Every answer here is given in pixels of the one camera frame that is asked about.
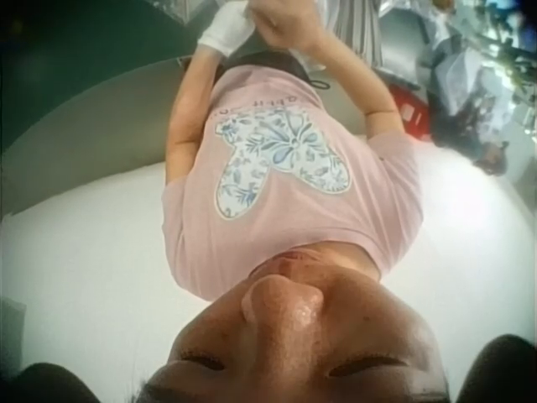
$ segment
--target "mouth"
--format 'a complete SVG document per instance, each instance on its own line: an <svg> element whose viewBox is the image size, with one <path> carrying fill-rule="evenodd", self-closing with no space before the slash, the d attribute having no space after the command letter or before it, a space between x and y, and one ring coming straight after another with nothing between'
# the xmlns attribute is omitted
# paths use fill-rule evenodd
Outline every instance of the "mouth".
<svg viewBox="0 0 537 403"><path fill-rule="evenodd" d="M288 250L287 252L283 252L282 254L277 254L273 258L259 265L250 273L248 277L260 278L264 277L265 275L282 275L283 277L291 279L291 275L293 272L295 272L296 270L300 270L304 267L303 264L301 264L300 267L297 267L296 262L298 261L302 263L319 262L319 260L315 256L312 256L303 251Z"/></svg>

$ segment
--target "red object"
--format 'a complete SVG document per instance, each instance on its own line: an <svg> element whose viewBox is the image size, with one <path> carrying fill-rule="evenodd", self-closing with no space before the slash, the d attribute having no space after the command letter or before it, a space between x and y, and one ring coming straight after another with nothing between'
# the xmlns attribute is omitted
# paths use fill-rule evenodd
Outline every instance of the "red object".
<svg viewBox="0 0 537 403"><path fill-rule="evenodd" d="M397 103L406 133L430 141L429 106L410 90L395 85L389 86L389 90Z"/></svg>

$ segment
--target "striped fabric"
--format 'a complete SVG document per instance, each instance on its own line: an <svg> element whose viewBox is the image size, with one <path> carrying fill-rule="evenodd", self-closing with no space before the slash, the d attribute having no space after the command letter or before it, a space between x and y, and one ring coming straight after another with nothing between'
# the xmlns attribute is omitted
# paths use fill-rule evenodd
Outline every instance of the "striped fabric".
<svg viewBox="0 0 537 403"><path fill-rule="evenodd" d="M229 0L216 0L220 5ZM328 27L372 67L383 65L378 13L390 0L316 0L327 8Z"/></svg>

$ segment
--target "pink t-shirt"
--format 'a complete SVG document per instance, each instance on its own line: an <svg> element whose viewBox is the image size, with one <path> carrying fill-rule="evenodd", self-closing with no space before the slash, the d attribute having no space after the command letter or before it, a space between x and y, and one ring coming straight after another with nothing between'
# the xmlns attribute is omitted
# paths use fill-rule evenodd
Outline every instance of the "pink t-shirt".
<svg viewBox="0 0 537 403"><path fill-rule="evenodd" d="M216 84L194 167L163 204L172 274L209 301L276 254L322 241L361 246L385 274L422 222L405 133L365 143L306 83L250 65Z"/></svg>

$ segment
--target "nose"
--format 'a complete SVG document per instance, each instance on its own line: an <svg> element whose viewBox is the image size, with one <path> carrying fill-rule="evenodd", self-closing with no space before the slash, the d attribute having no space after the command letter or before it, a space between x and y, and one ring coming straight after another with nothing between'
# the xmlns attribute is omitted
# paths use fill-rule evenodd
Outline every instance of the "nose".
<svg viewBox="0 0 537 403"><path fill-rule="evenodd" d="M252 375L278 380L296 379L300 368L310 365L319 334L322 292L293 282L282 275L267 275L256 281L242 299L244 330L250 352Z"/></svg>
<svg viewBox="0 0 537 403"><path fill-rule="evenodd" d="M293 282L282 275L267 275L256 281L242 299L246 321L254 327L293 333L309 331L322 309L321 290Z"/></svg>

